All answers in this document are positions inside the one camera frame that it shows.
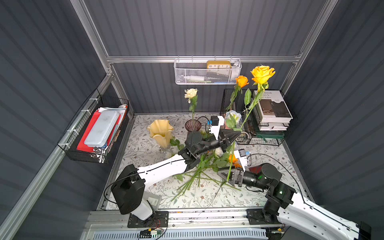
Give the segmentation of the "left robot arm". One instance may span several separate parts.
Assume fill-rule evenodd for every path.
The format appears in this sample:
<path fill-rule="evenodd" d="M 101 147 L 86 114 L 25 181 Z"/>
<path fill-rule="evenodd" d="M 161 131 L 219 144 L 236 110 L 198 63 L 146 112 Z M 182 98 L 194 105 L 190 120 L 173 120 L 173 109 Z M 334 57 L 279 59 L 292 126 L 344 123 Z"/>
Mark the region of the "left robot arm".
<path fill-rule="evenodd" d="M 154 214 L 150 204 L 143 199 L 144 191 L 153 184 L 173 175 L 183 174 L 196 167 L 201 154 L 221 148 L 227 150 L 241 131 L 218 129 L 218 135 L 204 139 L 200 132 L 187 136 L 185 147 L 173 157 L 162 162 L 137 168 L 133 164 L 125 167 L 118 178 L 106 187 L 114 197 L 121 215 L 132 214 L 145 221 Z"/>

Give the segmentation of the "pile of flowers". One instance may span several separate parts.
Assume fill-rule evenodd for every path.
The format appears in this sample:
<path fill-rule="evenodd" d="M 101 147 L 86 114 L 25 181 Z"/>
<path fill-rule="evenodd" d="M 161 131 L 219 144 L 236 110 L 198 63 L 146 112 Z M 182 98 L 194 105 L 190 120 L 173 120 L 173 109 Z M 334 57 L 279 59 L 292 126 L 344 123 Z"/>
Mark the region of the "pile of flowers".
<path fill-rule="evenodd" d="M 192 171 L 187 171 L 186 173 L 175 175 L 175 178 L 180 182 L 183 182 L 185 177 L 188 177 L 189 179 L 177 189 L 177 194 L 173 197 L 172 201 L 176 202 L 180 196 L 184 196 L 186 192 L 191 190 L 192 187 L 201 188 L 202 179 L 217 184 L 218 189 L 221 189 L 223 186 L 225 186 L 228 182 L 227 174 L 225 174 L 223 180 L 216 180 L 211 178 L 206 172 L 213 171 L 217 173 L 219 168 L 240 167 L 240 161 L 235 157 L 235 147 L 236 143 L 232 143 L 224 151 L 221 148 L 208 151 L 207 153 L 201 155 L 201 157 L 198 159 L 197 166 Z"/>

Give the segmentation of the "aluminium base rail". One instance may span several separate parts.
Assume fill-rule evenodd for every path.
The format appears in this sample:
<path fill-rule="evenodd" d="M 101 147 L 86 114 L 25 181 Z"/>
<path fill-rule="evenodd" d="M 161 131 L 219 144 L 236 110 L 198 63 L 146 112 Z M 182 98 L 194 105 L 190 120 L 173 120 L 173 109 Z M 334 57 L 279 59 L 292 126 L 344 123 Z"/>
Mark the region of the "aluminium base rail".
<path fill-rule="evenodd" d="M 263 207 L 159 210 L 153 220 L 140 221 L 119 211 L 91 212 L 82 240 L 267 240 L 279 222 L 257 216 Z"/>

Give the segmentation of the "red folder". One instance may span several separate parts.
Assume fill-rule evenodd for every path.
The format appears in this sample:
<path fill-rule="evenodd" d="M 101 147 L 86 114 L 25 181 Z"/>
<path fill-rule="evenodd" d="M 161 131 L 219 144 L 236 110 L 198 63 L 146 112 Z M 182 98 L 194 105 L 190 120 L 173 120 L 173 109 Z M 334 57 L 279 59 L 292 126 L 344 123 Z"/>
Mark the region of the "red folder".
<path fill-rule="evenodd" d="M 83 134 L 76 150 L 91 153 L 94 148 L 109 146 L 112 137 L 124 118 L 125 110 L 97 109 Z"/>

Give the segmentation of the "yellow wavy vase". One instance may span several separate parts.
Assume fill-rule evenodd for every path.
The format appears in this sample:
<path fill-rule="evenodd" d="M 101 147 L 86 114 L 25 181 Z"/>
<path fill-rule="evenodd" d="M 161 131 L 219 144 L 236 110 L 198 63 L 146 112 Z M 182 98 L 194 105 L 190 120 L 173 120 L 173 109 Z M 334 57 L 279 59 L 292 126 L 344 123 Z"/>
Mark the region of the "yellow wavy vase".
<path fill-rule="evenodd" d="M 155 120 L 147 130 L 150 132 L 150 138 L 154 139 L 161 148 L 166 149 L 170 146 L 174 127 L 170 125 L 169 120 Z"/>

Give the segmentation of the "floral table mat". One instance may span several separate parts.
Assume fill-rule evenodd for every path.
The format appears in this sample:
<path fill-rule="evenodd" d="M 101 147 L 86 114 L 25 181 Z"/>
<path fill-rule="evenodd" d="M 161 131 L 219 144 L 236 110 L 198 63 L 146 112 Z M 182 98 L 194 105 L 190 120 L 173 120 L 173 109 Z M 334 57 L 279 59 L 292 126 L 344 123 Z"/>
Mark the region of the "floral table mat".
<path fill-rule="evenodd" d="M 184 143 L 187 137 L 185 123 L 190 120 L 190 114 L 163 114 L 163 115 L 137 115 L 128 142 L 124 144 L 123 157 L 119 164 L 118 173 L 133 164 L 136 167 L 146 167 L 172 157 L 177 153 L 176 147 L 161 149 L 157 142 L 150 137 L 147 127 L 155 120 L 169 120 L 174 128 L 172 134 L 175 139 Z M 304 187 L 297 171 L 292 164 L 285 148 L 268 145 L 239 145 L 240 149 L 249 151 L 249 165 L 256 166 L 261 163 L 270 163 L 282 174 L 282 181 L 303 192 Z M 194 171 L 183 176 L 183 180 L 169 177 L 157 182 L 148 188 L 148 192 L 161 196 L 161 209 L 205 209 L 205 208 L 230 208 L 230 207 L 259 207 L 266 202 L 264 193 L 257 193 L 255 189 L 248 191 L 245 187 L 220 186 L 221 178 L 211 169 L 206 170 L 199 180 L 194 181 L 191 188 L 183 195 L 178 192 Z"/>

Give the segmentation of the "yellow orange rose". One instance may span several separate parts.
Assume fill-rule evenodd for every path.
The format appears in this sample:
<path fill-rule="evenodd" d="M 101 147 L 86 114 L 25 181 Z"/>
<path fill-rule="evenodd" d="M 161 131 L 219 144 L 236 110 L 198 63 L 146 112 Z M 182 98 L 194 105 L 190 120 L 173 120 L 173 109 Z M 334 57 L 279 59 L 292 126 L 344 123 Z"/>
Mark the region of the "yellow orange rose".
<path fill-rule="evenodd" d="M 242 92 L 242 88 L 249 84 L 249 80 L 245 76 L 239 76 L 236 78 L 236 84 L 234 87 L 234 91 L 231 94 L 230 103 L 226 107 L 226 112 L 230 111 L 235 103 L 235 100 L 238 96 L 239 92 Z"/>

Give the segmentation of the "white plastic case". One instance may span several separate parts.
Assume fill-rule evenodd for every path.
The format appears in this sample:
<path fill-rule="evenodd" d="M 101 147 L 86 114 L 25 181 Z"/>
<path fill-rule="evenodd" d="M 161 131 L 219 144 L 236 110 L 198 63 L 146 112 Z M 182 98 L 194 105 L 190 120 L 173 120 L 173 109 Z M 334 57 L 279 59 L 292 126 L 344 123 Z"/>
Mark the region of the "white plastic case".
<path fill-rule="evenodd" d="M 119 113 L 115 110 L 96 111 L 96 120 L 94 121 L 89 133 L 87 134 L 84 144 L 88 147 L 103 147 L 119 117 Z"/>

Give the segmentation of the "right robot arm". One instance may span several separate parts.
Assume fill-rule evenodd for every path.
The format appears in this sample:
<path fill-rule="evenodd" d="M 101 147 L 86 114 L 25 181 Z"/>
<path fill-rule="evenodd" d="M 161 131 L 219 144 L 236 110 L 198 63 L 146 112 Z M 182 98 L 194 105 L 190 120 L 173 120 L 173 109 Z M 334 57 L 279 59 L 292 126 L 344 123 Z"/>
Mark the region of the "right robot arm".
<path fill-rule="evenodd" d="M 253 187 L 266 193 L 267 201 L 257 216 L 267 223 L 279 222 L 318 240 L 371 239 L 371 226 L 341 218 L 304 198 L 281 181 L 282 173 L 271 164 L 261 164 L 255 172 L 220 168 L 218 175 L 232 186 Z"/>

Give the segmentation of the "red notebook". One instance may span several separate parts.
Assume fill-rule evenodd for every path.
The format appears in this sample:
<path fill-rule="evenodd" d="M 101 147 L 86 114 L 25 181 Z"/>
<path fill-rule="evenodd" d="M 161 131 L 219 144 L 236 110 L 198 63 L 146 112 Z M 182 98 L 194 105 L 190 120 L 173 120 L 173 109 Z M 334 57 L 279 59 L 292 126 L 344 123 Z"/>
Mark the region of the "red notebook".
<path fill-rule="evenodd" d="M 250 167 L 248 169 L 249 172 L 252 172 L 256 175 L 259 175 L 262 173 L 262 166 L 261 165 L 258 165 L 258 166 L 253 166 L 253 167 Z"/>

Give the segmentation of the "yellow clock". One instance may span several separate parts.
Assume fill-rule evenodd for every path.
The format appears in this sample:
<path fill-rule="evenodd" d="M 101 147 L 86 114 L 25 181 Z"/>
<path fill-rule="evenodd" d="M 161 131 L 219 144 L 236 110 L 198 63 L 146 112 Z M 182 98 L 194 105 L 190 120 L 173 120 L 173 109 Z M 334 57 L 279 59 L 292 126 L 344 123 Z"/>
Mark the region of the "yellow clock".
<path fill-rule="evenodd" d="M 232 65 L 230 61 L 218 61 L 218 60 L 210 60 L 207 61 L 207 69 L 231 69 Z"/>

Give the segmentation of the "purple ribbed glass vase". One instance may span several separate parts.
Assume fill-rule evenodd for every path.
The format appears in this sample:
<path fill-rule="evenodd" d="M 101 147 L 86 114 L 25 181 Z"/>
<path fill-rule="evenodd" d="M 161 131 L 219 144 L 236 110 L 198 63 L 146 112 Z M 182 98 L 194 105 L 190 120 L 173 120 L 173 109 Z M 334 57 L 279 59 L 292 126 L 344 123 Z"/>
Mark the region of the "purple ribbed glass vase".
<path fill-rule="evenodd" d="M 198 120 L 188 120 L 185 123 L 185 129 L 187 132 L 194 132 L 194 131 L 199 131 L 202 127 L 202 124 Z"/>

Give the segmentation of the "interior design trends book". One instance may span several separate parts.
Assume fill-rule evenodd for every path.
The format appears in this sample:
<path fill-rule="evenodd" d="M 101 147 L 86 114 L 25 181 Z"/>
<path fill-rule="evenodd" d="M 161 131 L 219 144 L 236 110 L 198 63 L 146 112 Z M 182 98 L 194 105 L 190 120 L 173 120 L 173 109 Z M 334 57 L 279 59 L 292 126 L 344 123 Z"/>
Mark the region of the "interior design trends book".
<path fill-rule="evenodd" d="M 256 105 L 262 123 L 289 124 L 293 119 L 287 104 L 278 90 L 266 90 Z"/>

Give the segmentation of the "cream white rose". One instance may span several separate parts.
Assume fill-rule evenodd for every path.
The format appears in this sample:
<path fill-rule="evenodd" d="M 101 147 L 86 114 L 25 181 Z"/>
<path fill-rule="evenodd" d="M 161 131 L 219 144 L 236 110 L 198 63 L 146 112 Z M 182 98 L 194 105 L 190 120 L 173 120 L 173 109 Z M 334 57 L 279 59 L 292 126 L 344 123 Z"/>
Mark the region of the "cream white rose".
<path fill-rule="evenodd" d="M 192 119 L 195 118 L 195 111 L 198 103 L 198 89 L 186 89 L 185 99 L 187 99 L 189 111 L 192 112 Z"/>

